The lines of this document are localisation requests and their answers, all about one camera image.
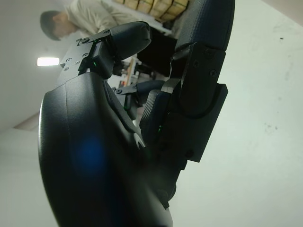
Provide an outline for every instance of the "ceiling light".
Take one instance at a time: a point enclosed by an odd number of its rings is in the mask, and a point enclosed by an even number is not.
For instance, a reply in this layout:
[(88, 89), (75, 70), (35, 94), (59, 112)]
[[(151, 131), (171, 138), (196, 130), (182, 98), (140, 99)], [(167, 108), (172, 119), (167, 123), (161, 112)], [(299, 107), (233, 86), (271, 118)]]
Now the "ceiling light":
[(37, 66), (59, 65), (59, 58), (38, 58)]

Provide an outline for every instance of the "man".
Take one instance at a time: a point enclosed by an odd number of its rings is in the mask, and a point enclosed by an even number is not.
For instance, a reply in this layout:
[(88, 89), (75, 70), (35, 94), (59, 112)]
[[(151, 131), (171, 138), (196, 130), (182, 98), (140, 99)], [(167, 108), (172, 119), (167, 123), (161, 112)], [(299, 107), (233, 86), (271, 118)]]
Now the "man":
[[(57, 41), (78, 30), (83, 37), (87, 37), (104, 29), (134, 21), (140, 20), (102, 0), (75, 0), (65, 7), (65, 11), (47, 11), (40, 17), (42, 31)], [(169, 76), (169, 62), (177, 41), (164, 36), (156, 29), (152, 28), (151, 32), (152, 42), (138, 53), (138, 59), (164, 76)]]

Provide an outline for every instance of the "stacked boxes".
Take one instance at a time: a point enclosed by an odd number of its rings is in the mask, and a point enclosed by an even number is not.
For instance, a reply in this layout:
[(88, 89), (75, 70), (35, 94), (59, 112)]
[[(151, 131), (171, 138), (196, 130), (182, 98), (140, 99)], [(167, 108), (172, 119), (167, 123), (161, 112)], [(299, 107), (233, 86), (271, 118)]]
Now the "stacked boxes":
[(152, 9), (153, 0), (139, 0), (137, 11), (149, 13)]
[(124, 0), (124, 4), (130, 8), (136, 10), (138, 7), (139, 0)]
[(114, 0), (161, 21), (173, 20), (187, 7), (188, 0)]

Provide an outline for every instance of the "dark hair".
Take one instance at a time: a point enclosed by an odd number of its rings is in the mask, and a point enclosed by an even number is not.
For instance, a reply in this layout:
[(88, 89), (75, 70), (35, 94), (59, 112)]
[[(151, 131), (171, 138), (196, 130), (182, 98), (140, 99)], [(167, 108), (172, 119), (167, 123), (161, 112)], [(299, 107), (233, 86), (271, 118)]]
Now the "dark hair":
[(41, 14), (40, 16), (40, 26), (44, 34), (52, 40), (60, 41), (58, 37), (53, 34), (55, 28), (55, 22), (53, 17), (58, 15), (59, 11), (47, 11)]

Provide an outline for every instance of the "white ceiling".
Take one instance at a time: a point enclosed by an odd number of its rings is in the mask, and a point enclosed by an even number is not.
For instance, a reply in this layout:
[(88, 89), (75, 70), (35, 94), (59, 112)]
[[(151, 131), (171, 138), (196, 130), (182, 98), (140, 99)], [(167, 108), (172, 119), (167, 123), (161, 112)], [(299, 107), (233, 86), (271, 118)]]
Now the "white ceiling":
[(0, 132), (37, 113), (45, 92), (54, 88), (61, 68), (37, 67), (37, 58), (62, 58), (76, 39), (56, 42), (42, 33), (40, 14), (52, 9), (62, 9), (59, 1), (1, 0)]
[(303, 26), (303, 0), (263, 0)]

